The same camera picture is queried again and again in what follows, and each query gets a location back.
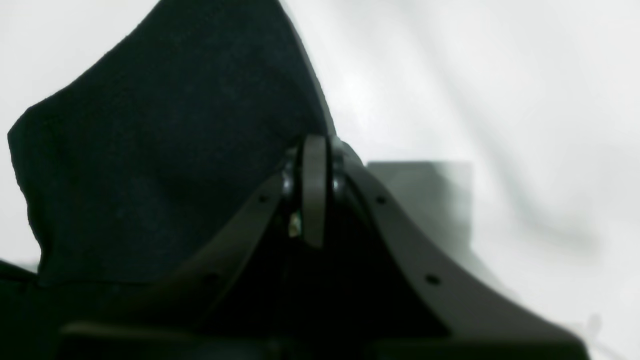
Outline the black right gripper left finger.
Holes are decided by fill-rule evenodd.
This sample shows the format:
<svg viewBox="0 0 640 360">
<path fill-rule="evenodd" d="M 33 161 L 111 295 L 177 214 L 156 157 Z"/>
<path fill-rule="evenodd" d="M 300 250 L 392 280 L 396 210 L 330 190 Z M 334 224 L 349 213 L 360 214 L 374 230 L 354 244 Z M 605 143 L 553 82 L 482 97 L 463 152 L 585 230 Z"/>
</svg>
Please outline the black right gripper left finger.
<svg viewBox="0 0 640 360">
<path fill-rule="evenodd" d="M 281 207 L 297 195 L 298 157 L 279 172 L 197 254 L 165 280 L 94 321 L 62 328 L 62 360 L 267 360 L 267 342 L 211 338 L 206 317 L 238 284 Z"/>
</svg>

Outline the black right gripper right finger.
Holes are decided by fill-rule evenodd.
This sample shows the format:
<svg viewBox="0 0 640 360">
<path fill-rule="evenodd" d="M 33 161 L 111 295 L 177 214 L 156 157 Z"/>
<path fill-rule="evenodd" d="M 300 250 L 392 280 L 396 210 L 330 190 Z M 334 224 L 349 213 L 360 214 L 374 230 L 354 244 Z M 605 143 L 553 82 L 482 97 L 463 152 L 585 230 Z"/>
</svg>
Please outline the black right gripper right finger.
<svg viewBox="0 0 640 360">
<path fill-rule="evenodd" d="M 446 330 L 370 344 L 375 360 L 587 360 L 572 333 L 512 303 L 459 267 L 402 210 L 391 193 L 347 151 L 330 141 L 334 201 L 348 192 L 382 243 L 391 268 Z"/>
</svg>

